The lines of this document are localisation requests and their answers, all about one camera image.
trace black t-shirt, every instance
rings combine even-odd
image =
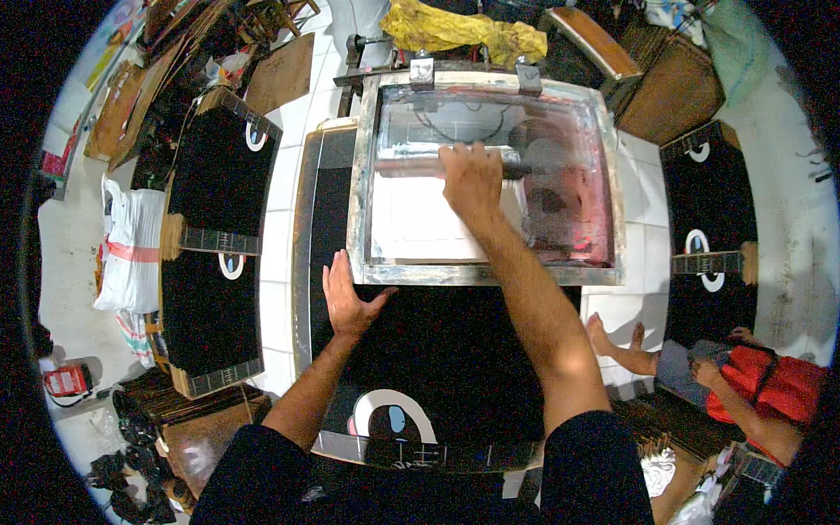
[[[406,496],[407,485],[389,482],[302,502],[309,465],[307,454],[277,431],[245,425],[204,487],[191,523],[654,522],[636,445],[611,412],[582,413],[551,433],[538,513],[515,500],[453,497],[425,472],[400,473],[407,484],[428,488],[424,501]]]

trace metal clamp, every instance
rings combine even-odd
[[[420,50],[417,56],[426,57],[428,53]],[[408,67],[408,83],[413,91],[432,91],[434,89],[434,58],[412,59]]]
[[[520,95],[539,97],[543,92],[543,82],[539,78],[539,68],[536,66],[517,64],[517,79]]]

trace hand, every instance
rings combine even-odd
[[[364,302],[353,289],[353,275],[347,251],[335,252],[333,269],[323,267],[323,294],[327,297],[329,322],[336,335],[359,338],[379,315],[395,287],[386,288],[371,302]]]
[[[742,341],[753,346],[764,346],[758,339],[755,338],[755,336],[753,336],[753,333],[749,330],[749,328],[745,328],[743,326],[733,328],[727,339]]]
[[[695,381],[706,388],[714,390],[719,381],[724,381],[721,371],[710,360],[693,361],[690,367]]]
[[[501,197],[498,150],[488,154],[484,145],[476,142],[470,151],[459,142],[452,150],[441,147],[438,155],[446,169],[444,197],[468,228],[485,223],[493,213],[498,213]]]

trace person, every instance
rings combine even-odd
[[[642,350],[644,326],[636,323],[628,349],[613,344],[596,312],[586,322],[592,348],[639,375],[655,375],[677,396],[718,421],[737,424],[747,440],[782,466],[793,461],[802,430],[816,413],[825,369],[779,357],[745,327],[727,343],[699,340],[690,350],[666,340],[658,352]]]
[[[439,156],[446,171],[444,197],[489,258],[543,389],[541,518],[652,523],[636,444],[611,411],[583,323],[499,209],[501,156],[481,143],[471,150],[464,144],[443,147]],[[296,521],[307,453],[344,362],[396,293],[389,288],[370,303],[360,301],[343,249],[332,268],[323,268],[323,290],[334,337],[261,425],[245,425],[235,434],[199,498],[194,524]],[[412,479],[423,483],[424,475]],[[431,518],[433,510],[426,510],[424,521],[448,521]]]

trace yellow cloth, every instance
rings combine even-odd
[[[379,25],[394,37],[397,47],[409,51],[484,44],[490,51],[490,62],[507,69],[513,69],[520,55],[532,64],[549,51],[545,33],[528,24],[494,22],[482,14],[449,13],[418,0],[391,0],[391,11]]]

